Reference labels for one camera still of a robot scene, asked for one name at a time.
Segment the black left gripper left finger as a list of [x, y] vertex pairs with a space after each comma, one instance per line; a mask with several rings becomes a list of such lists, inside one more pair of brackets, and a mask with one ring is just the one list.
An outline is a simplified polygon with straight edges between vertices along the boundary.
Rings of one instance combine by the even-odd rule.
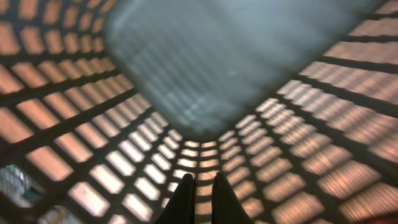
[[195, 179], [185, 174], [155, 224], [195, 223]]

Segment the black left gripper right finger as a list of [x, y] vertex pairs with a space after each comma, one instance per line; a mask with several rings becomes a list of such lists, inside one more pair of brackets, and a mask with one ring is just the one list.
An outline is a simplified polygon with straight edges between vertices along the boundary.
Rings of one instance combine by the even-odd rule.
[[253, 224], [222, 172], [214, 178], [211, 211], [212, 224]]

